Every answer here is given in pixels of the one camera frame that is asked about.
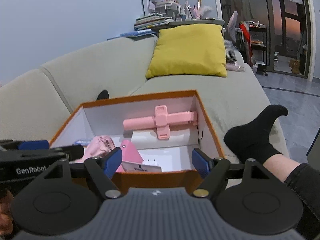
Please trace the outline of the left hand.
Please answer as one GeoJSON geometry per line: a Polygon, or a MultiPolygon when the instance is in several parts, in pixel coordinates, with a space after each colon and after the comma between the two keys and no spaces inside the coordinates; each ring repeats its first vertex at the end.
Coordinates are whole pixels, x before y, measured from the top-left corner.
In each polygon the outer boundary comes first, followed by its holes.
{"type": "Polygon", "coordinates": [[[12,193],[7,190],[6,195],[1,198],[1,211],[0,211],[0,235],[1,239],[9,235],[13,231],[13,218],[11,215],[11,202],[14,199],[12,193]]]}

